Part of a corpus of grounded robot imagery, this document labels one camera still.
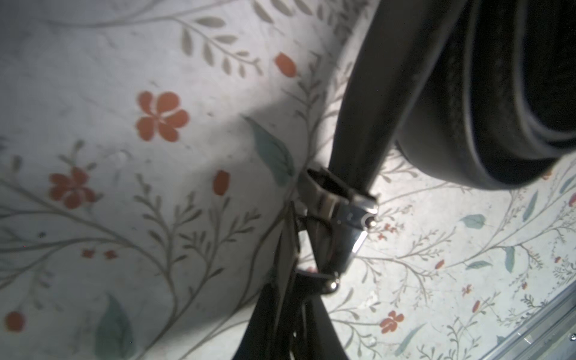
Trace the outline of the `short black leather belt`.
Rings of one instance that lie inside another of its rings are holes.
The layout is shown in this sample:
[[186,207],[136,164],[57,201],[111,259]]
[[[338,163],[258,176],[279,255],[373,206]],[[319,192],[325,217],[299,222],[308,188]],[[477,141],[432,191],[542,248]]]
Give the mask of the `short black leather belt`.
[[391,146],[423,173],[521,188],[575,151],[573,1],[382,1],[329,165],[299,177],[236,359],[345,359],[322,296],[376,223]]

